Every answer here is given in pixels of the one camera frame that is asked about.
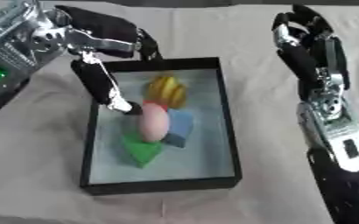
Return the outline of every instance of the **glass tray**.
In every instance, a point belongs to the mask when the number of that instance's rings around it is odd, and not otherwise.
[[[162,144],[162,151],[139,168],[123,147],[123,135],[137,119],[93,102],[81,187],[93,194],[140,193],[232,187],[241,178],[236,143],[219,60],[168,59],[106,64],[128,101],[142,104],[148,83],[166,74],[184,84],[181,110],[193,117],[185,148]]]

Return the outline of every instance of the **green block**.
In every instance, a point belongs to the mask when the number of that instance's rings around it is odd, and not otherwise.
[[[136,160],[140,168],[144,168],[162,151],[161,142],[146,143],[138,134],[123,136],[123,146]]]

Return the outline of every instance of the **black tray border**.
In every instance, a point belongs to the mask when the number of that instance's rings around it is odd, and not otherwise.
[[[193,58],[193,59],[165,59],[159,62],[145,61],[114,61],[105,62],[104,65],[112,72],[187,70],[187,69],[216,69],[218,87],[220,91],[223,115],[229,137],[231,158],[234,176],[224,178],[195,178],[158,181],[141,181],[113,184],[89,184],[91,161],[94,149],[95,129],[99,105],[92,101],[88,121],[88,132],[85,141],[85,150],[81,166],[80,188],[92,195],[122,194],[122,193],[153,193],[183,190],[218,189],[234,187],[243,177],[241,163],[236,146],[234,127],[229,111],[229,101],[225,89],[224,78],[219,58]]]

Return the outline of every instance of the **robotic hand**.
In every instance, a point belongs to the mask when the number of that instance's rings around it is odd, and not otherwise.
[[[135,102],[127,103],[120,94],[116,79],[94,56],[94,51],[119,58],[131,58],[135,51],[142,60],[161,60],[156,41],[144,30],[129,21],[68,6],[57,6],[71,19],[68,50],[81,56],[71,67],[95,100],[125,113],[140,113]]]
[[[42,10],[38,0],[15,1],[0,10],[0,108],[64,51],[79,58],[71,67],[94,99],[125,114],[141,109],[121,96],[115,77],[95,53],[130,58],[139,52],[141,60],[162,59],[156,41],[125,19],[67,6]]]
[[[328,211],[335,223],[359,223],[359,123],[343,96],[350,83],[341,41],[302,5],[277,14],[272,31],[278,56],[299,79],[299,125]]]

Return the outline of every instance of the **white tabletop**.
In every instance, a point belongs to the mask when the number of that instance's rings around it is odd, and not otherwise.
[[[45,2],[51,7],[58,2]],[[39,71],[0,111],[0,215],[83,223],[331,223],[306,161],[296,79],[275,53],[271,22],[288,6],[127,8],[66,2],[127,18],[167,58],[219,56],[243,167],[232,190],[94,198],[79,187],[90,96],[71,57]],[[359,116],[359,7],[314,7],[340,35]]]

